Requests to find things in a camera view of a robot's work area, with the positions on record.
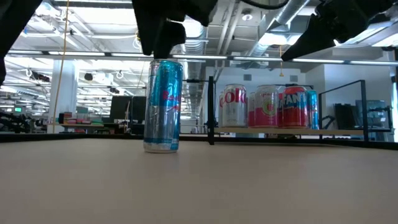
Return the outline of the silver ceiling duct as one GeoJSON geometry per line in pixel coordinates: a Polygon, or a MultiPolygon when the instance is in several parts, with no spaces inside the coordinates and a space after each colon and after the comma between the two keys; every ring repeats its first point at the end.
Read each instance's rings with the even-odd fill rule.
{"type": "MultiPolygon", "coordinates": [[[[203,55],[205,51],[205,29],[203,27],[194,30],[186,28],[187,41],[181,45],[182,53],[188,55],[203,55]]],[[[202,99],[203,82],[189,83],[187,80],[203,80],[201,72],[204,60],[183,59],[184,81],[182,88],[182,115],[185,118],[197,118],[200,116],[200,102],[202,99]]]]}
{"type": "Polygon", "coordinates": [[[292,22],[311,0],[289,0],[265,14],[257,27],[257,40],[246,56],[260,57],[271,46],[293,45],[303,31],[292,32],[292,22]]]}

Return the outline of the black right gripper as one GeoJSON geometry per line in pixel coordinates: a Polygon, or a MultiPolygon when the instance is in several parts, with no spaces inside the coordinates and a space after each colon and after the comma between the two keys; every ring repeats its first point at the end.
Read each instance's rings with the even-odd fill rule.
{"type": "Polygon", "coordinates": [[[307,30],[281,56],[286,62],[344,43],[369,26],[370,20],[390,9],[396,0],[323,0],[307,30]]]}

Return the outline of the silver Diet Coke can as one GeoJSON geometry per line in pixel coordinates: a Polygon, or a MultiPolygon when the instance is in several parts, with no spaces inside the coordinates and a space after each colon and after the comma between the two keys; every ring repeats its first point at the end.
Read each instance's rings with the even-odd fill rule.
{"type": "Polygon", "coordinates": [[[218,127],[223,125],[223,103],[224,103],[224,92],[222,91],[218,99],[218,127]]]}
{"type": "Polygon", "coordinates": [[[246,127],[248,122],[246,88],[241,84],[229,84],[224,88],[222,127],[246,127]]]}

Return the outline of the blue silver Red Bull can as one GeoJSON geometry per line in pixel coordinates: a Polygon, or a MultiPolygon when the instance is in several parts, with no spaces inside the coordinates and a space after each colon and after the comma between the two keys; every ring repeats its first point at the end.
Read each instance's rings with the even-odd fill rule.
{"type": "Polygon", "coordinates": [[[318,120],[318,95],[315,90],[307,91],[308,127],[319,129],[318,120]]]}
{"type": "Polygon", "coordinates": [[[153,60],[144,120],[144,150],[174,153],[180,136],[183,65],[171,60],[153,60]]]}

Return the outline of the white pillar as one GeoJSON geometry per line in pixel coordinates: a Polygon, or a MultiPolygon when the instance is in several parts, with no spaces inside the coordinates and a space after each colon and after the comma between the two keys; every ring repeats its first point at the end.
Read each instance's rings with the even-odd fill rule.
{"type": "MultiPolygon", "coordinates": [[[[49,124],[58,122],[58,114],[65,111],[76,111],[77,88],[79,79],[79,68],[73,60],[54,60],[50,88],[50,103],[48,119],[49,124]]],[[[47,133],[63,132],[61,127],[54,131],[47,127],[47,133]]]]}

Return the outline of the black computer monitor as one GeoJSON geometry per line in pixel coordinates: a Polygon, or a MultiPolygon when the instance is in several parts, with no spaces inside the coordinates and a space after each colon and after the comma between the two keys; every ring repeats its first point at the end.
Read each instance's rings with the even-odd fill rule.
{"type": "Polygon", "coordinates": [[[132,98],[132,120],[142,123],[146,115],[146,97],[134,96],[132,98]]]}
{"type": "Polygon", "coordinates": [[[113,96],[109,117],[111,119],[125,119],[131,100],[130,96],[113,96]]]}

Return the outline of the pink white Spindrift can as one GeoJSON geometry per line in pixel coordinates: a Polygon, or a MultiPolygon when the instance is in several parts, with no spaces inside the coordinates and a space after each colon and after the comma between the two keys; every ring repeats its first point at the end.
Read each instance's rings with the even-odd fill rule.
{"type": "Polygon", "coordinates": [[[279,93],[275,85],[258,86],[255,92],[255,127],[277,128],[279,93]]]}
{"type": "Polygon", "coordinates": [[[252,92],[248,97],[248,126],[255,125],[255,93],[252,92]]]}

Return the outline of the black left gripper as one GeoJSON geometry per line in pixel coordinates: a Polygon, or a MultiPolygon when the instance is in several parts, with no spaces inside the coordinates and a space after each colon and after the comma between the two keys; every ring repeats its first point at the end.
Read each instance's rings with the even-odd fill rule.
{"type": "MultiPolygon", "coordinates": [[[[213,19],[218,0],[131,0],[134,13],[184,21],[188,16],[207,27],[213,19]]],[[[186,41],[186,32],[182,24],[164,21],[161,19],[148,19],[138,21],[139,38],[142,53],[151,55],[155,59],[166,59],[170,51],[186,41]]]]}

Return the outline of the stack of colourful boxes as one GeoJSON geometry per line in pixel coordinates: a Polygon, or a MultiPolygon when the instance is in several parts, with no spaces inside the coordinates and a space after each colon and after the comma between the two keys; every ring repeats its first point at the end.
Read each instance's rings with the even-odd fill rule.
{"type": "Polygon", "coordinates": [[[103,124],[101,117],[95,117],[89,108],[77,106],[75,112],[65,111],[58,114],[60,124],[103,124]]]}

